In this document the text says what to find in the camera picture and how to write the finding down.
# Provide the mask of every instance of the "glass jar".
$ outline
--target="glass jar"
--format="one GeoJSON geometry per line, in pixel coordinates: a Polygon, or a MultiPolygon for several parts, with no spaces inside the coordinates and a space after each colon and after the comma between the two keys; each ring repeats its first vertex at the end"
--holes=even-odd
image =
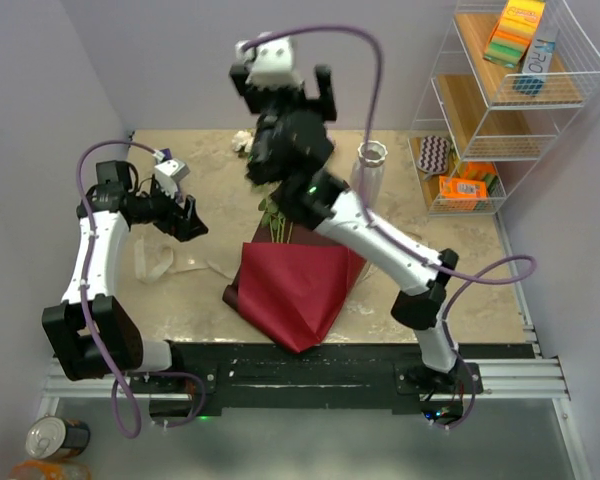
{"type": "Polygon", "coordinates": [[[358,147],[358,159],[351,170],[349,185],[371,208],[380,194],[387,153],[387,147],[380,142],[370,140],[366,148],[363,142],[358,147]]]}

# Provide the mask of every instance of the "tan table surface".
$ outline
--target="tan table surface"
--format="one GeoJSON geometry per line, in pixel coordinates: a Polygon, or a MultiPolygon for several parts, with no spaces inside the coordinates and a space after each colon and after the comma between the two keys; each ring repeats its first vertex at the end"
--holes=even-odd
{"type": "MultiPolygon", "coordinates": [[[[176,265],[211,261],[232,276],[238,268],[243,242],[253,236],[260,219],[261,197],[244,179],[245,160],[231,151],[229,130],[140,130],[134,140],[153,148],[170,148],[185,161],[191,173],[183,182],[186,193],[197,199],[200,218],[209,234],[178,243],[153,226],[134,226],[125,246],[118,281],[118,298],[148,339],[177,341],[268,342],[254,327],[222,302],[230,280],[212,269],[165,274],[153,284],[135,278],[134,244],[144,238],[148,268],[157,263],[162,245],[175,250],[176,265]]],[[[362,140],[358,131],[334,131],[336,153],[329,168],[349,177],[362,140]]],[[[373,139],[388,150],[387,169],[376,211],[416,240],[460,255],[458,270],[474,273],[503,256],[490,216],[434,217],[426,214],[411,163],[407,132],[379,131],[373,139]]],[[[128,160],[150,175],[153,158],[132,149],[128,160]]],[[[413,332],[394,321],[390,309],[397,287],[383,272],[371,269],[351,292],[326,342],[415,342],[413,332]]],[[[506,267],[494,277],[508,276],[506,267]]],[[[452,280],[449,296],[460,282],[452,280]]],[[[522,343],[525,341],[514,290],[510,286],[472,286],[451,312],[450,326],[459,342],[522,343]]]]}

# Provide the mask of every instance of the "gray wall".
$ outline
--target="gray wall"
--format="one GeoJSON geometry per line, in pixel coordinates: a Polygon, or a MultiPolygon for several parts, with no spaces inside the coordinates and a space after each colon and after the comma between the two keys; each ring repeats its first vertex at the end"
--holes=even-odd
{"type": "MultiPolygon", "coordinates": [[[[378,35],[388,66],[376,127],[406,128],[455,7],[454,0],[62,1],[113,106],[135,128],[251,125],[228,79],[234,44],[316,22],[364,25],[378,35]]],[[[361,128],[370,48],[332,34],[298,43],[305,78],[315,63],[333,67],[338,126],[361,128]]]]}
{"type": "MultiPolygon", "coordinates": [[[[600,0],[571,0],[600,48],[600,0]]],[[[505,210],[517,252],[535,255],[524,284],[545,355],[559,354],[600,479],[600,95],[505,210]]]]}
{"type": "Polygon", "coordinates": [[[77,157],[122,131],[62,5],[1,1],[0,479],[24,457],[51,355],[40,314],[77,252],[77,157]]]}

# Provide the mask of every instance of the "white wire shelf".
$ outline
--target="white wire shelf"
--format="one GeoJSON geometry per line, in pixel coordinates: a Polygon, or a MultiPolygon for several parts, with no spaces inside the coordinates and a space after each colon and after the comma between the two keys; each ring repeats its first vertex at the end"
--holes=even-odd
{"type": "Polygon", "coordinates": [[[534,134],[518,112],[488,112],[471,75],[431,79],[447,129],[463,162],[538,160],[559,131],[534,134]]]}
{"type": "MultiPolygon", "coordinates": [[[[494,163],[498,184],[488,199],[442,198],[437,177],[425,180],[416,168],[432,215],[497,212],[600,88],[600,53],[565,0],[545,1],[542,23],[557,27],[559,34],[550,72],[540,77],[541,88],[525,87],[520,79],[527,76],[519,66],[508,69],[484,60],[506,3],[458,0],[411,125],[413,132],[423,132],[419,136],[444,128],[462,162],[494,163]]],[[[414,160],[419,155],[416,140],[410,141],[414,160]]]]}
{"type": "Polygon", "coordinates": [[[542,23],[558,27],[560,33],[539,91],[519,84],[525,75],[482,58],[505,4],[505,0],[460,0],[453,22],[486,105],[516,110],[582,107],[600,86],[600,53],[564,0],[546,1],[542,23]]]}
{"type": "MultiPolygon", "coordinates": [[[[427,179],[426,174],[415,166],[416,160],[420,155],[420,141],[421,137],[409,138],[409,151],[413,161],[413,168],[418,176],[420,190],[422,191],[422,196],[430,215],[484,215],[493,214],[498,211],[507,199],[507,192],[505,191],[500,175],[498,175],[496,184],[488,198],[476,200],[444,198],[440,195],[439,175],[434,175],[427,179]]],[[[447,175],[455,176],[455,173],[455,168],[450,166],[447,175]]]]}

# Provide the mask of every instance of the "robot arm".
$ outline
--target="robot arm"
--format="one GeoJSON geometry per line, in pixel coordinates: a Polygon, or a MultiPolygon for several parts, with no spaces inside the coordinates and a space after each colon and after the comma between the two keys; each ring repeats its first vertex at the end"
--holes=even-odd
{"type": "MultiPolygon", "coordinates": [[[[87,278],[87,300],[100,336],[122,371],[159,371],[172,365],[167,342],[142,339],[140,332],[116,300],[118,262],[132,225],[152,223],[181,242],[208,232],[195,212],[195,199],[179,202],[178,182],[188,174],[177,159],[156,164],[147,194],[131,182],[127,162],[96,165],[97,184],[88,192],[96,224],[94,248],[87,278]]],[[[85,319],[80,304],[82,267],[92,235],[84,206],[80,218],[80,248],[71,282],[59,305],[46,308],[42,324],[68,378],[98,378],[109,369],[90,335],[80,335],[85,319]]]]}
{"type": "Polygon", "coordinates": [[[424,369],[413,380],[423,388],[453,382],[457,344],[447,338],[440,318],[449,277],[431,265],[453,269],[457,254],[420,245],[374,213],[370,225],[356,193],[326,171],[333,144],[324,122],[337,116],[329,67],[316,67],[320,97],[307,99],[304,85],[297,81],[289,38],[262,44],[238,59],[230,76],[251,113],[259,114],[247,178],[256,185],[281,182],[272,197],[287,218],[338,241],[385,271],[400,288],[391,314],[414,330],[422,350],[424,369]],[[272,51],[282,53],[275,57],[272,51]],[[393,241],[379,235],[372,228],[375,224],[393,241]],[[407,244],[428,263],[419,263],[396,244],[407,244]]]}

